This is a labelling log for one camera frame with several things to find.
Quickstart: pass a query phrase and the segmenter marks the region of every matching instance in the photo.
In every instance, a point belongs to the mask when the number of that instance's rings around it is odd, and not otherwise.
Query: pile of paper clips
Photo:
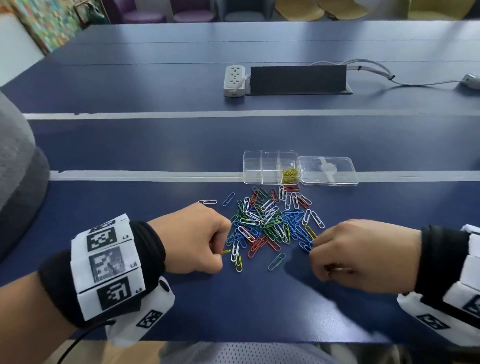
[[[227,246],[231,246],[231,261],[235,263],[237,272],[243,271],[240,248],[247,249],[248,258],[253,258],[260,248],[269,245],[280,252],[280,244],[289,245],[292,240],[306,252],[312,249],[313,240],[317,237],[308,226],[313,220],[320,229],[325,225],[315,211],[310,209],[312,202],[300,193],[297,186],[280,185],[279,192],[271,189],[267,193],[262,188],[253,187],[251,197],[238,200],[238,212],[230,221],[234,230],[227,238]],[[227,206],[235,196],[231,193],[222,204]],[[285,254],[280,253],[268,266],[272,271],[282,263]]]

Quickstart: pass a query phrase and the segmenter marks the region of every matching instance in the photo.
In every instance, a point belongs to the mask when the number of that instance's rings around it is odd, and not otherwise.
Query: right hand
[[[222,270],[221,253],[232,226],[226,217],[196,203],[148,224],[165,248],[167,272],[215,274]]]
[[[370,220],[349,220],[313,241],[310,261],[322,282],[333,280],[368,292],[406,293],[415,289],[421,232]],[[348,269],[333,269],[328,265]]]

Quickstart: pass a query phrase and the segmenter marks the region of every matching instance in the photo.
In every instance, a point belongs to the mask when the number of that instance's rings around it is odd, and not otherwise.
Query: white tape line
[[[480,182],[477,170],[357,172],[359,182]],[[51,181],[243,182],[242,172],[50,171]]]
[[[480,110],[244,110],[244,111],[179,111],[179,112],[111,112],[98,114],[24,114],[27,120],[101,120],[101,119],[187,119],[245,118],[261,116],[480,116]]]

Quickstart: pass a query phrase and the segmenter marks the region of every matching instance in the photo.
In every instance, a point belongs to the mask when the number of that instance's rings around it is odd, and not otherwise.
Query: purple chair
[[[170,0],[177,23],[209,23],[215,20],[210,0]]]
[[[135,0],[103,0],[103,5],[112,24],[156,24],[166,23],[160,12],[141,12]]]

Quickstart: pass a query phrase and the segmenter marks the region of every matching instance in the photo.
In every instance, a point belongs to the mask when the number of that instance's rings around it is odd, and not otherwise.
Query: clear plastic box
[[[357,175],[347,157],[306,157],[295,152],[247,150],[243,154],[246,184],[356,186]]]

